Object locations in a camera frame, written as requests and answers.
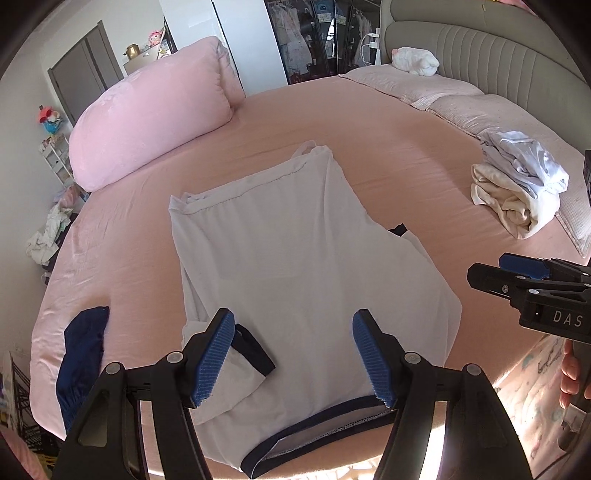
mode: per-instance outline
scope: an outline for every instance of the shelf unit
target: shelf unit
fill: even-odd
[[[41,155],[51,168],[64,188],[73,185],[74,174],[70,165],[70,143],[64,134],[58,134],[47,143],[47,146],[41,147]]]

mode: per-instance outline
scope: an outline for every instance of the stuffed toy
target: stuffed toy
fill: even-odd
[[[439,68],[439,61],[428,50],[402,47],[392,50],[392,66],[415,75],[430,77]]]
[[[60,112],[57,110],[50,106],[41,105],[39,107],[39,123],[43,124],[47,133],[55,134],[60,129],[62,122]]]
[[[158,45],[160,43],[160,40],[162,39],[162,32],[158,31],[158,30],[154,30],[150,36],[148,37],[148,40],[150,41],[150,47],[155,47],[156,45]]]

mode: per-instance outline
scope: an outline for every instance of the screw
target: screw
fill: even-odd
[[[420,363],[421,361],[421,356],[418,353],[414,353],[414,352],[409,352],[406,355],[404,355],[404,359],[409,363],[409,364],[413,364],[416,365],[417,363]]]
[[[169,364],[177,364],[183,359],[181,352],[172,352],[166,356],[166,360]]]
[[[480,368],[478,365],[470,364],[470,365],[468,365],[466,367],[466,371],[470,375],[473,375],[474,377],[477,377],[478,375],[480,375],[482,373],[482,368]]]
[[[113,362],[112,364],[107,365],[105,368],[105,372],[107,372],[109,375],[115,375],[117,372],[119,372],[119,370],[121,370],[121,365],[119,365],[117,362]]]

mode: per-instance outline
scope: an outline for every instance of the navy blue cloth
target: navy blue cloth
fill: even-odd
[[[57,375],[56,393],[67,433],[99,378],[108,321],[109,307],[95,307],[80,312],[64,331],[66,354]]]

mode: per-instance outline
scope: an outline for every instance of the beige upholstered headboard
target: beige upholstered headboard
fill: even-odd
[[[381,59],[398,47],[430,50],[438,74],[501,95],[584,152],[591,89],[542,20],[490,0],[382,0]]]

